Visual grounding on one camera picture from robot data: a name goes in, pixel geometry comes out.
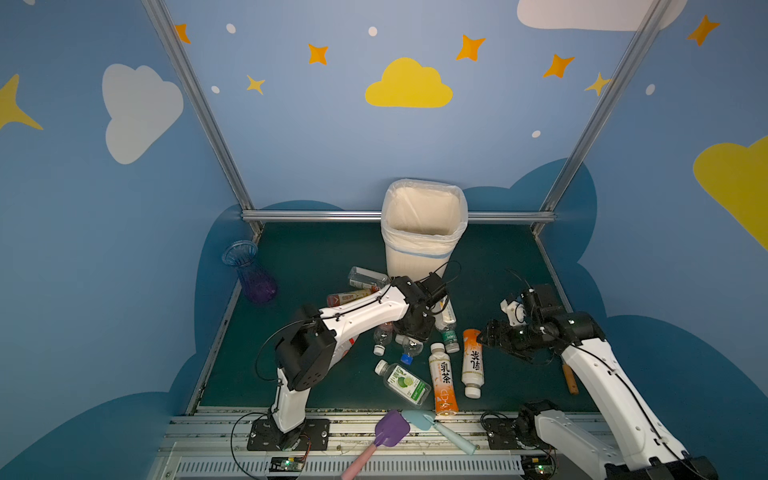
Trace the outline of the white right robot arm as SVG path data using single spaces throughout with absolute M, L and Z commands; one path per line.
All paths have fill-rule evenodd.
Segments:
M 537 313 L 517 326 L 493 320 L 478 341 L 526 360 L 541 350 L 558 355 L 586 387 L 617 443 L 607 445 L 552 402 L 538 401 L 518 412 L 515 437 L 520 444 L 553 449 L 592 479 L 717 478 L 714 465 L 704 456 L 692 456 L 653 413 L 589 314 Z

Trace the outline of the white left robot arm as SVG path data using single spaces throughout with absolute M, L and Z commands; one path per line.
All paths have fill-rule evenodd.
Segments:
M 438 304 L 447 295 L 447 284 L 432 272 L 421 280 L 394 277 L 383 289 L 341 306 L 302 308 L 280 332 L 274 349 L 277 392 L 269 410 L 273 426 L 282 434 L 300 430 L 310 390 L 360 335 L 391 323 L 396 333 L 426 341 Z

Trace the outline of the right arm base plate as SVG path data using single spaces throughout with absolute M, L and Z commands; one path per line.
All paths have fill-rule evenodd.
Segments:
M 520 450 L 516 422 L 514 419 L 489 416 L 481 420 L 490 450 Z

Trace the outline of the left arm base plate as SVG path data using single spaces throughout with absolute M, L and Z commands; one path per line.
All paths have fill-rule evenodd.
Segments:
M 330 421 L 306 419 L 290 432 L 282 432 L 275 421 L 255 420 L 247 441 L 248 451 L 326 451 L 330 439 Z

